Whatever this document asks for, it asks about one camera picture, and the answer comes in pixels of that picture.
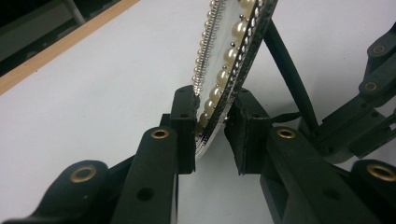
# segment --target black plastic part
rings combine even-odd
[[[273,128],[267,151],[261,184],[276,224],[380,223],[301,133]]]
[[[348,182],[378,219],[385,224],[396,223],[395,167],[382,161],[357,161]]]
[[[191,174],[195,171],[195,125],[199,97],[192,86],[186,86],[175,92],[170,127],[177,132],[178,173]]]
[[[362,158],[393,139],[395,122],[395,115],[385,118],[358,96],[324,119],[310,140],[327,161],[339,163],[353,155]]]
[[[40,205],[27,218],[14,223],[92,223],[89,216],[107,177],[107,166],[100,161],[81,161],[65,169],[50,185]]]
[[[314,108],[306,93],[300,75],[286,49],[285,44],[277,31],[274,22],[268,24],[267,33],[264,36],[264,42],[270,50],[280,74],[288,86],[291,96],[293,97],[297,107],[299,108],[304,122],[309,130],[318,127],[318,121],[315,116]]]
[[[225,135],[233,149],[239,174],[259,174],[261,153],[271,118],[250,91],[242,89],[228,113]]]
[[[396,95],[396,23],[367,49],[367,55],[359,92],[370,104],[379,107]]]
[[[370,76],[376,68],[384,63],[390,55],[396,52],[396,23],[393,24],[390,30],[379,37],[368,49],[365,77]]]
[[[174,130],[158,127],[144,133],[110,223],[177,223]]]

